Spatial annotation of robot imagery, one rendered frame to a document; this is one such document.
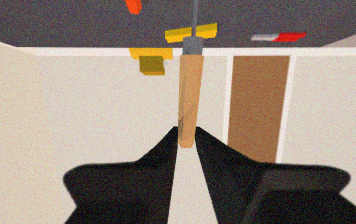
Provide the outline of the orange-handled awl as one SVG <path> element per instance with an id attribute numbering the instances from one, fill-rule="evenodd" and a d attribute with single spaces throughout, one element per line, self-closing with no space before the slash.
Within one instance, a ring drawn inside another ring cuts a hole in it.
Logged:
<path id="1" fill-rule="evenodd" d="M 142 8 L 141 0 L 125 0 L 125 1 L 130 12 L 137 13 L 137 15 L 139 15 L 139 12 Z"/>

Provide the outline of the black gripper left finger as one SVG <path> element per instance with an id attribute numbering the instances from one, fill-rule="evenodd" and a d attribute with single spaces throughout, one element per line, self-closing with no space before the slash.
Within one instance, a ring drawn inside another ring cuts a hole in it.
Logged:
<path id="1" fill-rule="evenodd" d="M 76 207 L 80 202 L 145 200 L 152 224 L 168 224 L 177 150 L 174 126 L 140 159 L 78 165 L 65 172 L 63 184 Z"/>

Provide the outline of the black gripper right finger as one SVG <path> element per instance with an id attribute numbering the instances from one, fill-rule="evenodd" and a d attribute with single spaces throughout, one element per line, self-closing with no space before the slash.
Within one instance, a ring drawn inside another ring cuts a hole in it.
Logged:
<path id="1" fill-rule="evenodd" d="M 350 173 L 330 166 L 258 162 L 229 147 L 200 127 L 196 149 L 217 224 L 250 224 L 271 190 L 336 190 Z"/>

